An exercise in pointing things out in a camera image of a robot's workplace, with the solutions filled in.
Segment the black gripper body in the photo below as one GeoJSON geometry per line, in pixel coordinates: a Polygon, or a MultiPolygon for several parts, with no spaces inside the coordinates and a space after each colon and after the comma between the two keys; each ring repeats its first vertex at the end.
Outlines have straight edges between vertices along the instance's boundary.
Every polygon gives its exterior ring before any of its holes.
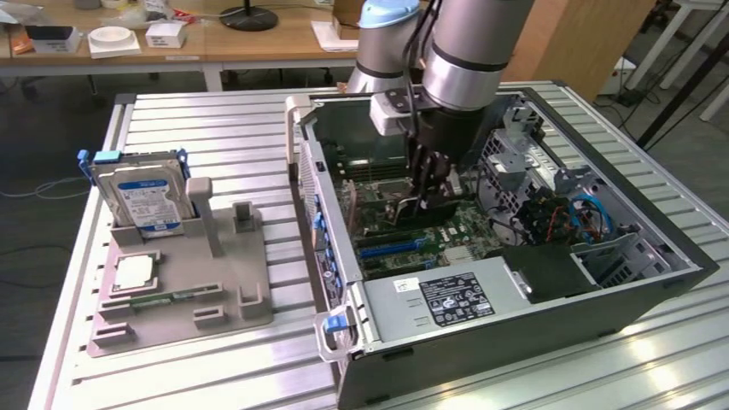
{"type": "Polygon", "coordinates": [[[432,108],[420,111],[414,158],[424,160],[439,154],[450,164],[460,164],[475,145],[486,117],[487,108],[474,111],[432,108]]]}

